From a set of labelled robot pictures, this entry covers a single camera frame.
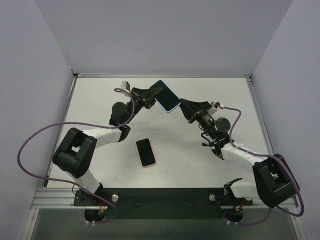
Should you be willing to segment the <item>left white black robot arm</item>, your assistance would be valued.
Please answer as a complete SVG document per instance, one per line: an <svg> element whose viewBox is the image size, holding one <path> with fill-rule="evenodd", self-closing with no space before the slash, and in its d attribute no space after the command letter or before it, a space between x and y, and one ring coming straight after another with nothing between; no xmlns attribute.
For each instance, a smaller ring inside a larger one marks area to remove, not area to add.
<svg viewBox="0 0 320 240"><path fill-rule="evenodd" d="M55 151L52 161L62 171L72 177L74 182L87 190L84 199L92 206L101 203L103 194L99 188L101 183L90 171L90 164L96 148L118 143L127 138L131 128L129 122L142 109L150 109L156 102L155 98L161 92L160 87L149 89L132 88L124 90L116 88L130 98L128 103L116 102L111 109L107 127L91 130L70 128Z"/></svg>

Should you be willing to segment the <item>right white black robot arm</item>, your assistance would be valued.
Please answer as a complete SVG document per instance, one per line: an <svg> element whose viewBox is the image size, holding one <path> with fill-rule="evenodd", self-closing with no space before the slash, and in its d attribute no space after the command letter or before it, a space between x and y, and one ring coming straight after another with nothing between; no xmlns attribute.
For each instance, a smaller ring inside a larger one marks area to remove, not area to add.
<svg viewBox="0 0 320 240"><path fill-rule="evenodd" d="M234 126L228 119L214 119L214 113L223 109L219 102L194 102L182 98L179 107L188 123L198 123L208 141L206 146L216 157L253 174L254 181L236 179L225 185L233 197L260 199L269 208L274 208L297 193L281 155L263 156L250 151L231 138Z"/></svg>

